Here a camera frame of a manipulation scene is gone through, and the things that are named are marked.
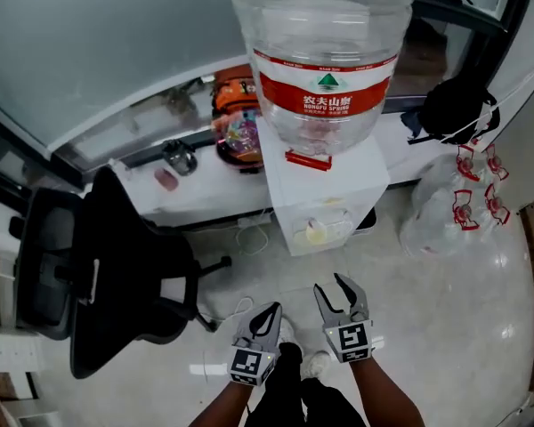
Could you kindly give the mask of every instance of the black window frame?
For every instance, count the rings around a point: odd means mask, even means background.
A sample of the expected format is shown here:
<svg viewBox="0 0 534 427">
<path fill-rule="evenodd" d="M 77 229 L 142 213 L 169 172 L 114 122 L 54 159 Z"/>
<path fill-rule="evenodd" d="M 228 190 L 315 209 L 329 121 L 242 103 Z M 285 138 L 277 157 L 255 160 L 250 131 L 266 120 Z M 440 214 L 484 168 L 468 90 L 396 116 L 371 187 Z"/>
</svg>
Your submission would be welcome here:
<svg viewBox="0 0 534 427">
<path fill-rule="evenodd" d="M 530 0 L 507 0 L 500 20 L 473 6 L 463 4 L 460 0 L 414 0 L 412 7 L 414 17 L 448 22 L 473 31 L 460 71 L 474 70 L 485 86 L 489 86 L 514 41 L 529 2 Z M 423 104 L 424 100 L 425 95 L 386 97 L 384 113 L 413 109 Z M 209 130 L 179 139 L 195 148 L 214 144 L 214 136 Z M 81 171 L 56 153 L 51 154 L 49 158 L 44 157 L 1 122 L 0 150 L 10 150 L 25 163 L 38 166 L 54 179 L 65 181 L 76 190 L 83 190 L 96 171 Z M 122 158 L 121 161 L 133 168 L 160 158 L 160 146 L 156 146 L 142 149 Z M 29 192 L 27 187 L 0 174 L 0 202 L 23 214 Z"/>
</svg>

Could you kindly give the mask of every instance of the person's leg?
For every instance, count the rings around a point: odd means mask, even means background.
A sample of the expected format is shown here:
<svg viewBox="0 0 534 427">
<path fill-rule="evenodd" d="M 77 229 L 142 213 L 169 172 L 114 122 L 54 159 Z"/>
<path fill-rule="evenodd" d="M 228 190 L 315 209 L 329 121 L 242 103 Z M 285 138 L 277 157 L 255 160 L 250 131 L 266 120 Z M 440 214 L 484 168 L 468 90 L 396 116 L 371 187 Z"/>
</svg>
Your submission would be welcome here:
<svg viewBox="0 0 534 427">
<path fill-rule="evenodd" d="M 279 345 L 281 355 L 265 382 L 265 393 L 246 420 L 246 427 L 304 425 L 301 404 L 301 362 L 303 352 L 294 342 Z"/>
<path fill-rule="evenodd" d="M 311 427 L 348 425 L 363 427 L 362 417 L 335 388 L 322 384 L 319 380 L 330 364 L 330 356 L 325 351 L 314 354 L 304 371 L 305 379 L 301 382 L 301 397 L 307 407 L 307 422 Z"/>
</svg>

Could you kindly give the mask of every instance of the electrical cord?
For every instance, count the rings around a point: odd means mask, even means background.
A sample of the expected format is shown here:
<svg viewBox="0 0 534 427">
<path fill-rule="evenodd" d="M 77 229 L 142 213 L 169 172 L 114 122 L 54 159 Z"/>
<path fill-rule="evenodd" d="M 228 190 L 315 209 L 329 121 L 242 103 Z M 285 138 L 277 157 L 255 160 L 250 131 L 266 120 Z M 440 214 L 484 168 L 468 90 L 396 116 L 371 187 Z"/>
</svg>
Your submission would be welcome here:
<svg viewBox="0 0 534 427">
<path fill-rule="evenodd" d="M 260 252 L 262 252 L 265 248 L 267 248 L 267 246 L 269 246 L 269 236 L 267 235 L 267 233 L 261 228 L 261 219 L 263 218 L 263 216 L 265 215 L 265 211 L 267 210 L 267 207 L 265 207 L 262 212 L 259 214 L 259 217 L 257 218 L 256 222 L 251 224 L 250 226 L 246 227 L 246 228 L 241 228 L 239 225 L 233 225 L 233 226 L 226 226 L 226 227 L 223 227 L 223 228 L 206 228 L 204 230 L 196 230 L 196 231 L 184 231 L 185 233 L 187 234 L 200 234 L 200 233 L 203 233 L 203 232 L 214 232 L 214 231 L 224 231 L 224 230 L 234 230 L 234 229 L 239 229 L 239 231 L 236 233 L 235 235 L 235 241 L 236 243 L 238 244 L 238 247 L 239 247 L 239 251 L 246 255 L 246 256 L 255 256 L 256 254 L 259 254 Z M 247 252 L 244 248 L 243 248 L 243 245 L 241 245 L 241 242 L 239 240 L 241 234 L 243 231 L 245 230 L 249 230 L 249 229 L 257 229 L 259 231 L 259 233 L 263 236 L 263 239 L 264 239 L 264 242 L 263 244 L 257 249 L 257 250 L 254 250 L 253 252 Z"/>
<path fill-rule="evenodd" d="M 249 306 L 244 309 L 244 310 L 239 310 L 239 308 L 241 307 L 241 304 L 244 302 L 244 301 L 249 301 Z M 232 318 L 235 318 L 239 315 L 244 315 L 246 314 L 248 311 L 252 310 L 254 307 L 254 300 L 252 297 L 249 297 L 249 296 L 246 296 L 246 297 L 242 297 L 241 299 L 239 299 L 239 302 L 238 302 L 238 305 L 237 307 L 235 308 L 235 310 L 233 311 L 233 313 L 231 313 L 228 317 L 226 318 L 214 318 L 213 316 L 211 315 L 208 315 L 207 313 L 202 313 L 200 312 L 200 314 L 204 317 L 208 317 L 209 319 L 212 319 L 213 321 L 218 321 L 220 323 L 220 325 L 217 327 L 217 329 L 215 330 L 215 333 L 217 334 L 218 331 L 220 330 L 220 328 L 222 327 L 222 325 L 232 319 Z M 204 349 L 202 351 L 202 363 L 203 363 L 203 369 L 204 369 L 204 378 L 206 379 L 206 384 L 207 384 L 207 372 L 206 372 L 206 349 Z"/>
<path fill-rule="evenodd" d="M 508 415 L 506 415 L 505 417 L 502 418 L 502 421 L 500 421 L 497 425 L 495 425 L 495 427 L 500 427 L 504 422 L 506 422 L 508 420 L 508 418 L 512 415 L 519 415 L 522 411 L 524 411 L 524 409 L 526 408 L 533 408 L 534 407 L 534 403 L 531 404 L 531 405 L 528 405 L 526 402 L 524 402 L 521 406 L 517 407 L 516 409 L 514 409 L 513 411 L 511 411 L 510 413 L 508 413 Z"/>
</svg>

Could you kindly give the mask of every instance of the small pink object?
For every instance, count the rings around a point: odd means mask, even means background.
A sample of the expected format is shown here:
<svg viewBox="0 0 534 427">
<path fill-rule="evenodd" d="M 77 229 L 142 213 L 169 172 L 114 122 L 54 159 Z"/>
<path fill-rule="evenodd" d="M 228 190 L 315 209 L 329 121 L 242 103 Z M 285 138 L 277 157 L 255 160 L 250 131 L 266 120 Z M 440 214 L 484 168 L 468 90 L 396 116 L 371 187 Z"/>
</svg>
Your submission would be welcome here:
<svg viewBox="0 0 534 427">
<path fill-rule="evenodd" d="M 154 178 L 168 191 L 173 191 L 178 187 L 178 179 L 176 179 L 163 167 L 159 167 L 154 172 Z"/>
</svg>

